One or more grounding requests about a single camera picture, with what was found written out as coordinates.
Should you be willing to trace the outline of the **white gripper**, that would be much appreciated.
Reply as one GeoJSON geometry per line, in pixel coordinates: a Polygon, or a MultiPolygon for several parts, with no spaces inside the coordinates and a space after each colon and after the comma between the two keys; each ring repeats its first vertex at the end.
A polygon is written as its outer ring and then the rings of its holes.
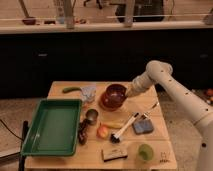
{"type": "Polygon", "coordinates": [[[137,76],[128,86],[126,90],[126,97],[134,97],[140,95],[141,93],[146,92],[149,87],[149,78],[146,75],[137,76]]]}

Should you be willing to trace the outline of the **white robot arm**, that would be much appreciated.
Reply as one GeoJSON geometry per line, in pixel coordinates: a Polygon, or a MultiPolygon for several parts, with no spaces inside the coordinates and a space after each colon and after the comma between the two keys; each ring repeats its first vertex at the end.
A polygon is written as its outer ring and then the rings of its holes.
{"type": "Polygon", "coordinates": [[[152,60],[145,71],[135,77],[127,88],[126,96],[145,93],[155,84],[161,85],[167,94],[186,112],[188,119],[202,136],[196,171],[213,171],[213,106],[184,87],[172,76],[169,63],[152,60]]]}

